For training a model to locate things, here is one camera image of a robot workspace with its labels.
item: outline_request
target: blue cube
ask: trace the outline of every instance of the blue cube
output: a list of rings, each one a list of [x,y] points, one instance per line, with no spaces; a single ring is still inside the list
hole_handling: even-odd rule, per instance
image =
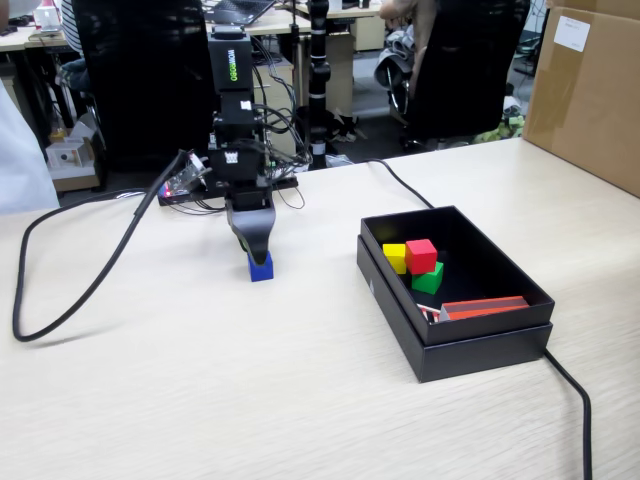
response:
[[[273,278],[273,261],[271,260],[271,252],[267,252],[267,260],[264,265],[256,265],[251,259],[251,255],[247,254],[249,258],[249,274],[251,275],[252,282],[261,282],[262,280],[271,280]]]

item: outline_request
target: cardboard box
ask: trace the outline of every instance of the cardboard box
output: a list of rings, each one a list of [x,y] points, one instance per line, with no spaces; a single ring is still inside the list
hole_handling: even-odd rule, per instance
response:
[[[53,180],[56,192],[69,192],[100,186],[100,178],[96,174],[93,161],[82,167],[68,166],[64,168],[50,168],[49,175]]]
[[[49,168],[65,168],[69,166],[81,167],[89,162],[89,150],[84,141],[65,141],[62,143],[52,143],[47,147],[47,158]]]
[[[69,138],[88,138],[89,140],[93,140],[96,131],[97,127],[95,126],[93,117],[91,117],[91,115],[89,115],[88,113],[85,113],[73,126],[73,130],[71,130],[71,132],[69,133]]]
[[[640,1],[554,5],[524,138],[640,196]]]

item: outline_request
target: stand pole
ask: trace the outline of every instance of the stand pole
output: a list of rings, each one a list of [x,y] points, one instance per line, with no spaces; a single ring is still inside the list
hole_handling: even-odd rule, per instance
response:
[[[311,19],[311,81],[309,83],[309,124],[311,170],[327,168],[325,111],[327,109],[327,82],[331,78],[331,68],[327,63],[326,35],[328,0],[309,0]]]
[[[300,68],[300,62],[298,61],[298,45],[300,44],[300,27],[296,23],[296,0],[292,0],[291,2],[291,24],[289,28],[291,29],[291,61],[293,63],[293,78],[296,78],[298,75],[298,69]]]

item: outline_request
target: yellow cube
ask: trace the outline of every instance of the yellow cube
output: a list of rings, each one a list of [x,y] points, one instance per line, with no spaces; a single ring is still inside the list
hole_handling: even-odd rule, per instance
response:
[[[407,265],[404,263],[404,243],[386,243],[382,245],[382,251],[398,275],[407,273]]]

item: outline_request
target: black cable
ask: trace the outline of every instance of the black cable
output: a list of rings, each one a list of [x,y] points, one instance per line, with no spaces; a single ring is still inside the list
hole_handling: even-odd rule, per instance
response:
[[[429,208],[434,208],[433,205],[431,205],[431,203],[429,203],[429,201],[427,201],[426,198],[424,198],[422,195],[420,195],[416,190],[414,190],[413,188],[411,188],[409,185],[407,185],[398,175],[396,175],[396,172],[394,172],[393,170],[391,170],[391,167],[389,165],[387,165],[387,162],[385,162],[384,160],[380,160],[377,158],[370,158],[368,160],[365,160],[365,162],[376,162],[376,163],[381,163],[382,165],[384,165],[384,168],[386,168],[389,173],[391,174],[391,176],[393,178],[395,178],[398,183],[400,183],[400,185],[402,185],[404,188],[406,188],[407,190],[409,190],[411,193],[413,193],[416,197],[418,197],[420,200],[422,200],[422,203],[424,203],[427,207]]]
[[[185,215],[211,215],[212,213],[217,213],[217,212],[213,212],[213,211],[208,211],[208,210],[198,210],[196,208],[191,208],[191,207],[187,207],[186,205],[182,205],[181,203],[170,203],[168,202],[165,198],[162,197],[158,197],[161,199],[162,203],[164,203],[167,207],[171,208],[172,210],[175,210],[176,212],[180,212],[180,213],[184,213]]]
[[[276,71],[276,67],[275,67],[275,62],[273,60],[273,57],[271,56],[271,52],[269,52],[269,50],[267,50],[267,48],[262,44],[262,42],[256,38],[256,37],[251,37],[251,43],[264,55],[264,57],[267,59],[267,65],[269,67],[269,76],[275,81],[278,82],[280,85],[282,85],[285,90],[287,91],[287,94],[289,95],[289,99],[291,100],[291,111],[295,112],[296,111],[296,95],[295,95],[295,91],[293,89],[293,86],[288,84],[287,82],[285,82],[279,75],[278,72]]]
[[[256,74],[256,78],[258,79],[258,85],[260,85],[260,90],[262,90],[262,103],[267,105],[269,102],[267,102],[267,94],[264,91],[264,85],[262,83],[262,75],[260,75],[260,71],[255,65],[252,65],[252,68],[253,68],[253,73]]]
[[[267,145],[264,142],[260,142],[255,139],[247,138],[236,140],[235,142],[231,143],[231,145],[237,148],[252,149],[261,154],[268,153],[270,160],[275,164],[275,168],[273,166],[269,168],[269,179],[272,183],[286,177],[291,172],[293,172],[296,167],[303,167],[305,165],[308,165],[308,158],[306,157],[302,159],[298,158],[297,156],[291,157],[290,155],[281,152],[273,145]],[[277,171],[278,169],[283,170],[283,173],[274,179],[272,174],[275,173],[275,171]]]
[[[116,192],[96,195],[95,197],[82,200],[80,202],[76,202],[71,205],[67,205],[66,207],[58,208],[56,210],[53,210],[49,213],[42,215],[40,218],[36,219],[31,225],[29,225],[27,230],[24,232],[24,235],[22,237],[22,244],[20,245],[20,260],[18,263],[18,282],[16,286],[16,297],[13,303],[13,336],[15,337],[16,340],[20,342],[32,342],[34,340],[38,340],[39,338],[44,337],[45,335],[54,331],[64,322],[66,322],[74,313],[76,313],[80,309],[82,305],[84,305],[84,303],[89,299],[89,297],[91,297],[93,292],[96,291],[96,289],[100,286],[102,281],[107,277],[107,275],[109,274],[109,272],[111,271],[115,263],[118,261],[118,258],[122,254],[122,251],[124,250],[124,248],[127,246],[127,243],[129,243],[129,240],[131,239],[133,232],[138,226],[138,223],[140,223],[140,220],[142,219],[142,216],[144,215],[144,213],[147,211],[147,208],[149,208],[149,205],[151,204],[154,197],[156,196],[158,190],[160,189],[160,186],[169,177],[172,170],[176,167],[176,165],[178,165],[180,160],[183,159],[184,153],[185,152],[180,151],[180,153],[173,159],[173,161],[167,166],[167,168],[162,172],[162,174],[153,182],[153,184],[151,185],[151,188],[147,190],[146,195],[140,202],[140,205],[138,206],[138,208],[136,208],[136,211],[133,214],[133,220],[129,224],[129,227],[127,228],[125,234],[123,235],[122,240],[120,240],[120,243],[116,247],[115,251],[111,255],[111,258],[109,258],[109,261],[104,266],[102,271],[98,274],[98,276],[91,283],[91,285],[89,285],[89,288],[87,288],[87,290],[80,296],[80,298],[73,305],[71,305],[71,307],[66,312],[64,312],[57,320],[53,321],[52,323],[50,323],[49,325],[47,325],[46,327],[44,327],[43,329],[35,333],[32,333],[30,335],[24,335],[20,329],[20,308],[22,306],[22,295],[24,290],[24,270],[25,270],[25,264],[26,264],[26,258],[27,258],[27,246],[29,245],[29,236],[31,235],[31,232],[33,231],[34,228],[36,228],[42,222],[44,222],[48,218],[53,217],[54,215],[65,212],[67,210],[78,207],[80,205],[84,205],[85,203],[93,203],[93,202],[114,198],[114,194]],[[144,190],[131,189],[128,191],[121,191],[120,193],[123,193],[123,192],[133,193],[133,192],[141,192],[141,191],[144,191]]]
[[[308,146],[307,146],[306,142],[304,142],[300,138],[300,135],[299,135],[298,131],[296,130],[295,126],[293,126],[291,124],[291,122],[282,114],[282,112],[280,111],[282,109],[275,109],[275,108],[272,108],[272,107],[270,107],[268,105],[263,105],[263,104],[260,104],[260,103],[256,103],[253,106],[256,109],[264,109],[264,110],[268,111],[270,115],[275,115],[276,117],[278,117],[279,121],[283,122],[285,124],[286,128],[279,129],[277,127],[274,127],[271,124],[264,124],[264,127],[267,130],[275,131],[276,133],[286,133],[287,131],[289,131],[289,133],[291,133],[291,136],[293,137],[293,140],[294,140],[296,146],[300,148],[302,154],[304,155],[304,157],[306,159],[304,161],[304,164],[309,164],[309,163],[312,162],[312,158],[309,155],[309,150],[308,150]]]
[[[413,193],[416,197],[418,197],[422,202],[429,208],[434,208],[431,203],[429,203],[422,195],[416,192],[413,188],[407,185],[396,173],[391,169],[391,167],[383,160],[377,158],[370,158],[365,160],[365,162],[376,162],[381,163],[385,166],[385,168],[389,171],[389,173],[395,178],[400,185],[405,187],[411,193]],[[593,467],[592,467],[592,456],[591,456],[591,400],[589,399],[589,394],[587,391],[582,388],[582,386],[571,376],[569,372],[567,372],[560,362],[558,362],[549,350],[545,349],[544,356],[547,357],[547,360],[551,362],[551,365],[555,367],[556,370],[564,377],[564,379],[569,382],[569,384],[578,392],[580,397],[582,398],[582,403],[584,405],[584,418],[582,423],[582,463],[583,463],[583,475],[585,480],[592,480],[593,478]]]
[[[289,114],[289,118],[287,119],[287,121],[289,122],[289,125],[291,126],[291,118],[293,117],[293,114],[291,113],[291,110],[289,110],[287,107],[282,107],[282,108],[278,108],[275,111],[278,112],[278,113],[282,113],[282,112],[288,113]],[[276,113],[269,112],[269,113],[267,113],[267,118],[269,118],[271,115],[276,115],[277,116]],[[277,125],[280,122],[282,122],[282,120],[280,119],[280,117],[278,117],[278,120],[276,120],[275,122],[270,122],[270,123],[268,123],[268,125],[270,127],[273,127],[274,125]]]
[[[287,127],[278,128],[278,127],[274,127],[272,124],[269,124],[269,123],[264,123],[262,126],[266,130],[269,130],[270,132],[277,133],[277,134],[285,134],[289,131]]]
[[[544,356],[547,357],[547,360],[551,362],[560,375],[564,377],[564,379],[569,382],[569,384],[575,388],[575,390],[582,398],[582,404],[584,407],[584,415],[582,420],[582,470],[585,480],[591,480],[593,478],[593,466],[592,466],[592,457],[591,457],[591,399],[589,398],[589,394],[587,391],[582,388],[571,375],[567,372],[560,362],[558,362],[551,352],[547,349],[544,351]]]
[[[296,192],[298,192],[298,195],[300,195],[300,198],[302,199],[302,205],[300,205],[299,207],[296,207],[295,205],[291,205],[289,202],[287,202],[284,197],[282,196],[282,192],[280,191],[280,189],[278,188],[278,185],[274,185],[276,191],[278,192],[278,195],[280,195],[280,198],[282,199],[282,201],[284,202],[284,204],[289,207],[289,208],[293,208],[294,210],[302,210],[305,205],[307,204],[307,201],[304,199],[304,195],[302,195],[302,192],[300,191],[300,189],[298,187],[296,187]]]
[[[212,207],[204,200],[196,200],[195,203],[196,205],[204,208],[205,210],[209,210],[212,212],[224,212],[227,209],[226,207]]]
[[[273,61],[274,63],[280,63],[282,61],[282,56],[277,54],[277,53],[271,53],[271,58],[266,58],[265,55],[262,52],[259,52],[258,54],[254,53],[253,56],[253,64],[257,65],[259,67],[262,67],[263,65],[269,65],[270,61]]]

